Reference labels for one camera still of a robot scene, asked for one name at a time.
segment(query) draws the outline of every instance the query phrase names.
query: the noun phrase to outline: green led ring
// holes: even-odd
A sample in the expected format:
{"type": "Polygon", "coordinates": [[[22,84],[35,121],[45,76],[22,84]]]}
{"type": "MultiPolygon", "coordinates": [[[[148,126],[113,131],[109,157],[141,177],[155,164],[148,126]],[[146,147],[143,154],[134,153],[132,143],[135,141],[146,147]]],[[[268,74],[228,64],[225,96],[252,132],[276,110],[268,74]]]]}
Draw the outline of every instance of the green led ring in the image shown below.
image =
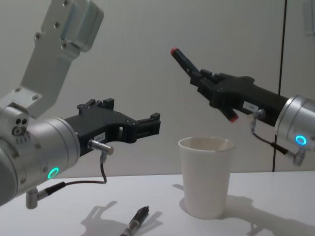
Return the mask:
{"type": "Polygon", "coordinates": [[[59,172],[58,167],[53,168],[48,174],[48,179],[55,177],[58,174],[58,172],[59,172]]]}

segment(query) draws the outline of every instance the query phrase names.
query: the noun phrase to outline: silver connector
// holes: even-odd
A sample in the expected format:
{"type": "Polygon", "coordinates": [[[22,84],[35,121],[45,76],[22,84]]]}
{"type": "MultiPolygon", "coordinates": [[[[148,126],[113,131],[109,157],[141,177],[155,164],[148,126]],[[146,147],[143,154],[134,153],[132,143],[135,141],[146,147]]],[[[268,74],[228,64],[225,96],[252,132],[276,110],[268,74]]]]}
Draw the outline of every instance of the silver connector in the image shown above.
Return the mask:
{"type": "Polygon", "coordinates": [[[288,151],[286,156],[293,159],[293,164],[295,166],[301,166],[304,158],[305,158],[306,150],[304,148],[300,148],[297,153],[293,153],[292,151],[288,151]]]}
{"type": "Polygon", "coordinates": [[[37,194],[38,201],[40,201],[40,200],[42,200],[44,198],[47,198],[47,197],[48,197],[48,193],[46,192],[46,190],[41,190],[37,194]]]}
{"type": "Polygon", "coordinates": [[[114,148],[112,146],[102,144],[102,143],[95,141],[93,139],[91,139],[88,142],[88,148],[91,148],[93,150],[99,150],[101,152],[105,152],[107,155],[111,155],[114,152],[114,148]]]}
{"type": "Polygon", "coordinates": [[[264,109],[259,109],[258,111],[249,114],[248,118],[251,121],[254,121],[256,119],[260,119],[260,118],[263,118],[265,116],[266,116],[266,111],[264,109]]]}
{"type": "Polygon", "coordinates": [[[99,158],[99,162],[104,164],[106,162],[107,159],[107,154],[105,152],[102,152],[99,158]]]}
{"type": "Polygon", "coordinates": [[[37,199],[37,188],[31,189],[26,192],[26,207],[27,209],[35,209],[37,207],[38,199],[37,199]]]}

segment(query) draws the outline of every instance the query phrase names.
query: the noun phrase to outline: blue led ring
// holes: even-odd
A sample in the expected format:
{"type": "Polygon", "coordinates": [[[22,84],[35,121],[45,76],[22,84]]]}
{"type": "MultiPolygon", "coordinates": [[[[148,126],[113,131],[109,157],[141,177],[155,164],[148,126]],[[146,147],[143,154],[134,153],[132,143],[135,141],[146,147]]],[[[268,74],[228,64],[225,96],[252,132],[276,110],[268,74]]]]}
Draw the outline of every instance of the blue led ring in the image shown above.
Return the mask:
{"type": "Polygon", "coordinates": [[[297,135],[295,137],[297,144],[305,146],[307,144],[307,139],[303,135],[297,135]]]}

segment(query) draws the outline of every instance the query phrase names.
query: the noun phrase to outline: pen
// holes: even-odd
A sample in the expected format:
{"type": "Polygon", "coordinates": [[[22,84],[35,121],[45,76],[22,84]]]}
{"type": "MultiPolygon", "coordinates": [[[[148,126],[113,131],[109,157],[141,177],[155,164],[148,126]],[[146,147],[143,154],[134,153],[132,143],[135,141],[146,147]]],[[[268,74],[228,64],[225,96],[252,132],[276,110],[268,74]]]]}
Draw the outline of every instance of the pen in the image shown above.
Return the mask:
{"type": "Polygon", "coordinates": [[[130,221],[128,228],[120,236],[133,236],[137,229],[140,228],[143,221],[149,214],[149,207],[145,206],[139,209],[133,219],[130,221]]]}

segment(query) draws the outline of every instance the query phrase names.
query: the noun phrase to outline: gray wall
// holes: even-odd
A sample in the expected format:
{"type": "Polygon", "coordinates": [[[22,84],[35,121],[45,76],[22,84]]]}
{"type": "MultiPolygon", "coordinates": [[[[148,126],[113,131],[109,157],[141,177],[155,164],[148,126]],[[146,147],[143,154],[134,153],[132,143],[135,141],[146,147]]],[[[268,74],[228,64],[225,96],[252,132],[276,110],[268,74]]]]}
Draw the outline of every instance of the gray wall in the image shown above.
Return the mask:
{"type": "MultiPolygon", "coordinates": [[[[20,82],[49,0],[0,1],[0,94],[20,82]]],[[[229,123],[189,85],[170,55],[179,47],[199,68],[249,75],[278,91],[284,0],[96,0],[105,18],[90,52],[74,61],[57,103],[43,118],[75,115],[90,98],[115,98],[135,119],[161,113],[160,135],[132,145],[112,143],[109,175],[180,172],[177,142],[221,136],[237,151],[234,172],[271,171],[273,150],[250,134],[248,120],[229,123]]],[[[274,130],[259,124],[269,140],[274,130]]],[[[63,177],[98,176],[98,153],[82,157],[63,177]]]]}
{"type": "MultiPolygon", "coordinates": [[[[290,97],[296,94],[315,100],[315,35],[309,34],[311,26],[310,0],[288,0],[285,28],[283,78],[281,94],[290,97]]],[[[294,145],[279,141],[280,145],[297,151],[294,145]]],[[[277,154],[277,171],[315,170],[315,155],[309,152],[302,167],[277,154]]]]}

